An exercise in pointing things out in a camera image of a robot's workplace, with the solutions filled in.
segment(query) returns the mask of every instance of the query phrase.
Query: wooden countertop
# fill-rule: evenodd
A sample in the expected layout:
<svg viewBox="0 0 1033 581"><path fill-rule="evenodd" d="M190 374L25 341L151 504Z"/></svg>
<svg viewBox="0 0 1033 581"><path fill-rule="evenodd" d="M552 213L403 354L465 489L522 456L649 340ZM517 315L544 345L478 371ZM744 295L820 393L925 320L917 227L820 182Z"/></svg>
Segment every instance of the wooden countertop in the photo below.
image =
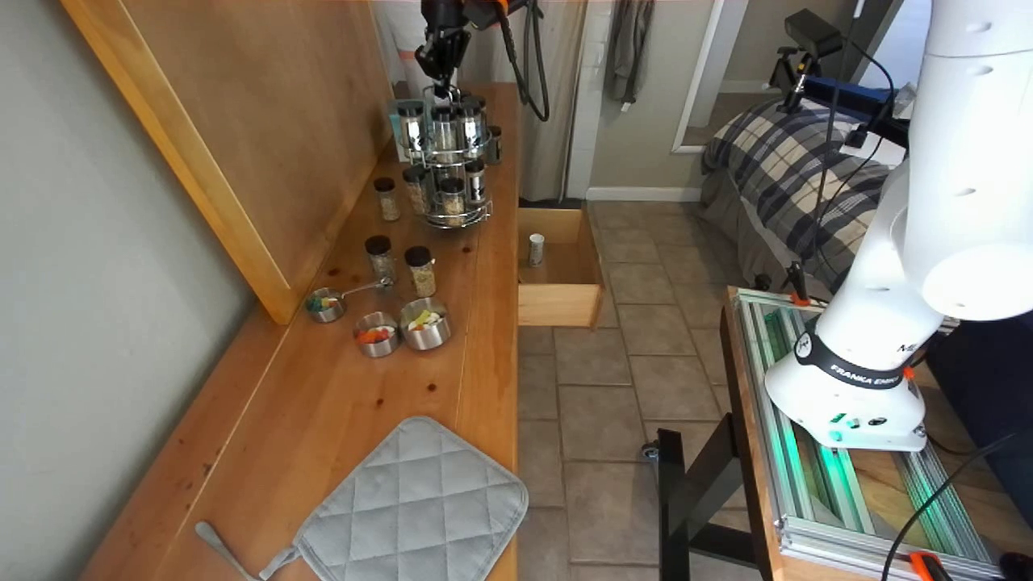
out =
<svg viewBox="0 0 1033 581"><path fill-rule="evenodd" d="M334 325L306 312L274 325L257 306L83 577L237 577L195 539L198 521L210 521L260 570L403 418L435 418L517 472L517 96L512 86L475 86L475 95L488 101L488 124L503 127L503 157L488 178L495 217L469 233L430 228L403 199L394 148L385 152L371 178L398 178L403 221L381 224L379 199L361 194L324 280L336 291L371 280L361 243L388 233L400 275L394 295L350 302L347 320ZM398 312L415 298L400 251L417 243L439 261L439 302L451 312L457 335L434 354L400 349L365 359L352 341L352 323L374 306ZM315 574L294 562L278 577ZM512 547L495 581L514 577Z"/></svg>

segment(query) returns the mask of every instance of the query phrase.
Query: table leg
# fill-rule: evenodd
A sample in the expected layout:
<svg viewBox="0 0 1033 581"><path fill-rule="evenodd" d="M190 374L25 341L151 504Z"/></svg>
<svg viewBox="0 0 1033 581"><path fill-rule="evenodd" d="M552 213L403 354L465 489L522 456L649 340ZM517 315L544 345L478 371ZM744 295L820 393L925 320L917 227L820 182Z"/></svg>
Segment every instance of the table leg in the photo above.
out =
<svg viewBox="0 0 1033 581"><path fill-rule="evenodd" d="M711 516L744 483L744 469L733 440L733 418L725 418L684 472L683 435L659 431L654 441L659 461L659 562L663 581L687 581L687 551L755 566L753 536L728 525L711 525Z"/></svg>

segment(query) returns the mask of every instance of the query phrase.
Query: small container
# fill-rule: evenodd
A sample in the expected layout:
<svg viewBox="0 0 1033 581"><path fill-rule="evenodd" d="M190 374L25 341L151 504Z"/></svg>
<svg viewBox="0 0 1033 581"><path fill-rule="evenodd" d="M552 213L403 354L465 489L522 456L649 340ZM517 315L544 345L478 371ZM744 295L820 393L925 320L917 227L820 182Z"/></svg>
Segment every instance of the small container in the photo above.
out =
<svg viewBox="0 0 1033 581"><path fill-rule="evenodd" d="M434 352L451 340L450 312L439 302L411 302L400 310L400 335L415 352Z"/></svg>
<svg viewBox="0 0 1033 581"><path fill-rule="evenodd" d="M374 194L379 194L379 204L381 204L381 221L385 224L400 221L398 198L394 198L394 182L392 178L379 178L374 182Z"/></svg>
<svg viewBox="0 0 1033 581"><path fill-rule="evenodd" d="M439 291L435 257L430 255L425 244L407 248L407 265L411 265L411 279L415 279L415 288L419 298L430 298Z"/></svg>
<svg viewBox="0 0 1033 581"><path fill-rule="evenodd" d="M469 157L481 157L486 155L486 101L469 96L463 104L463 137L465 137Z"/></svg>
<svg viewBox="0 0 1033 581"><path fill-rule="evenodd" d="M422 189L425 167L415 164L400 178L407 182L415 213L425 217L425 189Z"/></svg>
<svg viewBox="0 0 1033 581"><path fill-rule="evenodd" d="M304 310L321 323L336 323L342 315L342 302L331 288L318 288L304 302Z"/></svg>
<svg viewBox="0 0 1033 581"><path fill-rule="evenodd" d="M392 133L394 133L398 161L403 164L422 161L422 104L398 104Z"/></svg>
<svg viewBox="0 0 1033 581"><path fill-rule="evenodd" d="M460 161L457 107L434 111L434 155L443 164Z"/></svg>
<svg viewBox="0 0 1033 581"><path fill-rule="evenodd" d="M469 161L465 178L471 183L471 204L486 204L486 161L481 157Z"/></svg>
<svg viewBox="0 0 1033 581"><path fill-rule="evenodd" d="M365 312L357 323L357 341L365 354L385 359L398 349L398 323L385 310Z"/></svg>
<svg viewBox="0 0 1033 581"><path fill-rule="evenodd" d="M394 261L392 261L392 238L388 237L370 237L365 238L370 265L374 268L374 279L394 280Z"/></svg>
<svg viewBox="0 0 1033 581"><path fill-rule="evenodd" d="M463 178L439 182L443 213L450 228L465 227L465 189Z"/></svg>
<svg viewBox="0 0 1033 581"><path fill-rule="evenodd" d="M544 233L530 233L527 237L527 261L541 265L545 257L545 237Z"/></svg>

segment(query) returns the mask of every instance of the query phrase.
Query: tile floor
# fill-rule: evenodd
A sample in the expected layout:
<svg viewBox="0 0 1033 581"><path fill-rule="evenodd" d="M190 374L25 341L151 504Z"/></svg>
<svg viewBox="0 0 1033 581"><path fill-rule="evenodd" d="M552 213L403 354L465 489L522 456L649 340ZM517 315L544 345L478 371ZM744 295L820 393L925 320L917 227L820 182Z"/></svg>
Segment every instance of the tile floor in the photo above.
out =
<svg viewBox="0 0 1033 581"><path fill-rule="evenodd" d="M606 279L593 331L520 334L522 581L657 581L657 472L641 461L659 426L687 461L731 409L719 295L739 284L733 248L692 204L591 204ZM747 530L744 495L718 522ZM753 581L692 559L694 577Z"/></svg>

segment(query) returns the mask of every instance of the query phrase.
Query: white wall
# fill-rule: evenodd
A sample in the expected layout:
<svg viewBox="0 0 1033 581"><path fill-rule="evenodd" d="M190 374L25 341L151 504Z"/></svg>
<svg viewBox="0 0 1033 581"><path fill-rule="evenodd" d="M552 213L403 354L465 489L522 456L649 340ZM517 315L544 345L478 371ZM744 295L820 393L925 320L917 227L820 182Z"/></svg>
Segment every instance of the white wall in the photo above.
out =
<svg viewBox="0 0 1033 581"><path fill-rule="evenodd" d="M75 577L249 291L57 2L0 0L0 577Z"/></svg>

